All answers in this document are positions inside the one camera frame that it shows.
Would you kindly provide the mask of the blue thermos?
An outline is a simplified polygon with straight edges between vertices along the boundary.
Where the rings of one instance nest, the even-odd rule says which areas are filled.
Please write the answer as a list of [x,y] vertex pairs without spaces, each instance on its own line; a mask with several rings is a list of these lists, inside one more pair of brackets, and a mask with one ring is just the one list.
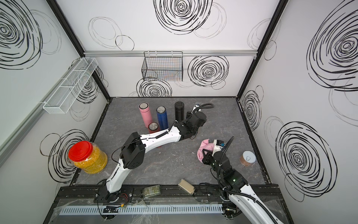
[[164,106],[159,106],[156,109],[158,124],[161,130],[168,129],[167,110]]

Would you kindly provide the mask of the pink microfiber cloth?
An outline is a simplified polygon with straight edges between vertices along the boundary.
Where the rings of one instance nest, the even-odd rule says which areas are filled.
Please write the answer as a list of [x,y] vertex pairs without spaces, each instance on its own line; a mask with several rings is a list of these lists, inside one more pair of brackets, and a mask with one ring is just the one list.
[[197,151],[197,158],[200,162],[202,162],[203,158],[204,158],[204,154],[203,154],[203,149],[205,150],[209,150],[211,152],[213,152],[214,149],[214,143],[213,142],[209,142],[209,139],[203,140],[200,144],[200,147]]

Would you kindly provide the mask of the pink thermos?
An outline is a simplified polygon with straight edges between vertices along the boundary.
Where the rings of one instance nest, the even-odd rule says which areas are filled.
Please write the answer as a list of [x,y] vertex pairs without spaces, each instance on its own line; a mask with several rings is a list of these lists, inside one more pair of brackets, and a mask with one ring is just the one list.
[[142,116],[143,122],[145,124],[145,127],[148,128],[151,123],[153,123],[152,114],[150,111],[149,104],[146,102],[143,102],[139,105],[139,111]]

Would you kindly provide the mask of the black thermos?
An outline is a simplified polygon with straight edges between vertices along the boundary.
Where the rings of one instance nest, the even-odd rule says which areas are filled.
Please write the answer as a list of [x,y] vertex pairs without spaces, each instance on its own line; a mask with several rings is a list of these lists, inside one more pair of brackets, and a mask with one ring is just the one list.
[[184,108],[185,108],[185,105],[182,101],[177,101],[174,104],[175,120],[176,121],[182,121],[184,119]]

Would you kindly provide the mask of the red thermos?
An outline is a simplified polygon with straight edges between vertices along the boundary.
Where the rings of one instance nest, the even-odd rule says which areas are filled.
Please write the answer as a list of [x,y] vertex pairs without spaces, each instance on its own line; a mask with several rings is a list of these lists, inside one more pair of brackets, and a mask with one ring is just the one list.
[[156,133],[160,131],[159,124],[156,122],[152,122],[148,126],[149,133]]

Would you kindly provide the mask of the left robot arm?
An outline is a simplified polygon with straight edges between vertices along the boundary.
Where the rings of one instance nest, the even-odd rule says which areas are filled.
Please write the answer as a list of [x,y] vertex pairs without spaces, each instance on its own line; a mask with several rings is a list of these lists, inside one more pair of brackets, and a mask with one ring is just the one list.
[[202,104],[195,108],[187,119],[175,121],[170,128],[156,133],[142,135],[138,132],[132,133],[124,145],[119,148],[121,150],[120,158],[113,173],[106,181],[107,191],[115,193],[121,190],[130,171],[140,166],[144,161],[145,154],[152,149],[196,136],[199,128],[207,121],[206,115],[201,110],[212,108],[214,105],[211,103]]

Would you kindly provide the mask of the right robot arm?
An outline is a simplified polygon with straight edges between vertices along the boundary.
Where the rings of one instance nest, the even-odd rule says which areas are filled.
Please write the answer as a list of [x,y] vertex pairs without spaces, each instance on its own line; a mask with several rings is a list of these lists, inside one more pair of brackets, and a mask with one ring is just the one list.
[[227,143],[214,140],[214,149],[202,149],[203,164],[211,166],[222,192],[222,197],[234,203],[253,224],[281,224],[273,212],[262,202],[248,181],[236,171],[230,163],[226,152],[234,137]]

